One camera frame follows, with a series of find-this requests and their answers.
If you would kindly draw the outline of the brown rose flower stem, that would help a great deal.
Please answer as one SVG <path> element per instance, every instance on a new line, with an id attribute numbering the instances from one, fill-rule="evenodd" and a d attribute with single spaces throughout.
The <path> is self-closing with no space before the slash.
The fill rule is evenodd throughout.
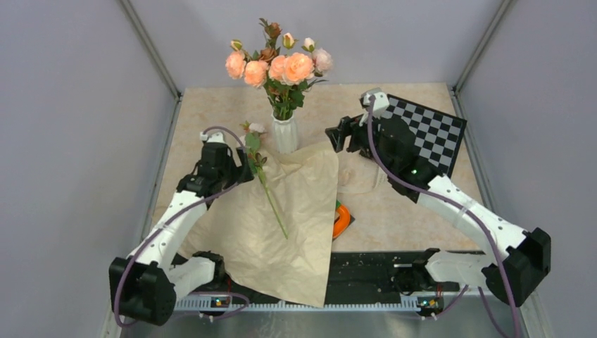
<path id="1" fill-rule="evenodd" d="M 280 55 L 281 48 L 277 45 L 277 40 L 282 34 L 282 28 L 278 23 L 269 23 L 264 18 L 259 18 L 259 25 L 263 28 L 265 47 L 260 50 L 258 60 L 265 61 L 270 68 L 274 58 Z M 284 107 L 283 102 L 287 100 L 289 89 L 280 81 L 271 78 L 269 70 L 266 71 L 266 82 L 263 87 L 272 105 L 274 117 L 284 120 L 287 107 Z"/>

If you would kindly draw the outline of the peach pink flower stem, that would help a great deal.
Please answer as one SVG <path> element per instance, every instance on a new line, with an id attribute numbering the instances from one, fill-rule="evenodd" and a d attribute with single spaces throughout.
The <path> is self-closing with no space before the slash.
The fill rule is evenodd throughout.
<path id="1" fill-rule="evenodd" d="M 228 75 L 234 80 L 243 79 L 250 87 L 263 88 L 268 101 L 279 120 L 287 118 L 289 110 L 282 106 L 282 93 L 275 80 L 282 79 L 282 69 L 286 56 L 279 54 L 279 49 L 266 47 L 259 53 L 250 55 L 238 39 L 230 42 L 233 52 L 225 61 Z"/>

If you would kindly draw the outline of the small pink rose stem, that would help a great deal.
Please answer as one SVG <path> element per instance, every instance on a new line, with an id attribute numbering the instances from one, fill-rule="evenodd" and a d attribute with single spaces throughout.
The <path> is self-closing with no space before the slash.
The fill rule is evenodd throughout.
<path id="1" fill-rule="evenodd" d="M 302 52 L 278 55 L 271 60 L 265 90 L 275 119 L 288 120 L 297 108 L 303 106 L 304 92 L 315 77 L 315 47 L 315 40 L 307 37 L 301 46 Z"/>

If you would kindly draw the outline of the orange paper flower bouquet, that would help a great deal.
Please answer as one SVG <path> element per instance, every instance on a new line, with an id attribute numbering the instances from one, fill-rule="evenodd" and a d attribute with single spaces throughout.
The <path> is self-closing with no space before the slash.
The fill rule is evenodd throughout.
<path id="1" fill-rule="evenodd" d="M 216 199 L 179 253 L 223 257 L 241 286 L 285 301 L 321 307 L 332 251 L 339 159 L 320 142 L 267 158 L 265 181 L 254 179 Z"/>

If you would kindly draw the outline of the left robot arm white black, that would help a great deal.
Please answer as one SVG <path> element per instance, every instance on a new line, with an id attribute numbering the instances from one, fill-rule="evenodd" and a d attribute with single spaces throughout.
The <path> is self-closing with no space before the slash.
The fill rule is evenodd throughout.
<path id="1" fill-rule="evenodd" d="M 178 182 L 167 211 L 149 235 L 109 266 L 111 308 L 119 326 L 126 327 L 123 318 L 161 326 L 175 304 L 196 288 L 223 287 L 226 273 L 217 254 L 200 253 L 179 265 L 172 262 L 212 202 L 252 179 L 244 147 L 232 149 L 221 140 L 204 142 L 200 159 Z"/>

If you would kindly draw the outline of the white pink rose stem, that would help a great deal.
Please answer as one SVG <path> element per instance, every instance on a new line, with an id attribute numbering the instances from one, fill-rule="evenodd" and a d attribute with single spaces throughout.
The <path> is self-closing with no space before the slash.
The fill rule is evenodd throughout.
<path id="1" fill-rule="evenodd" d="M 275 215 L 276 221 L 282 231 L 282 234 L 284 235 L 285 239 L 288 239 L 289 235 L 287 233 L 287 229 L 284 225 L 282 217 L 279 214 L 279 211 L 277 210 L 277 205 L 271 194 L 264 171 L 264 167 L 268 158 L 260 153 L 262 136 L 266 134 L 265 126 L 261 125 L 260 123 L 251 123 L 249 121 L 245 121 L 240 126 L 244 131 L 244 136 L 241 138 L 241 140 L 247 153 L 251 172 L 258 178 L 268 199 L 272 212 Z"/>

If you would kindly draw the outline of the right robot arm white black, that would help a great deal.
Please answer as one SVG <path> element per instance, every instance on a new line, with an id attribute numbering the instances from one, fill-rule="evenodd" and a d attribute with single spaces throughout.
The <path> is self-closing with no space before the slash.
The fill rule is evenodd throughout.
<path id="1" fill-rule="evenodd" d="M 486 287 L 497 299 L 520 307 L 551 271 L 551 236 L 509 223 L 457 188 L 419 154 L 415 134 L 401 118 L 343 117 L 325 130 L 336 152 L 359 152 L 388 176 L 392 188 L 424 206 L 475 242 L 481 254 L 428 249 L 413 282 L 431 290 L 440 282 Z"/>

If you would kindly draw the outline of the pale pink peony stem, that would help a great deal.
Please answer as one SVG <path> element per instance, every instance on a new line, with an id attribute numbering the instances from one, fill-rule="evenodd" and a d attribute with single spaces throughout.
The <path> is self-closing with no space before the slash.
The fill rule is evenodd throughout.
<path id="1" fill-rule="evenodd" d="M 316 47 L 311 38 L 304 40 L 305 53 L 293 53 L 287 59 L 285 76 L 291 86 L 289 92 L 290 106 L 302 108 L 305 92 L 315 84 L 326 82 L 325 76 L 334 65 L 332 55 L 323 48 Z"/>

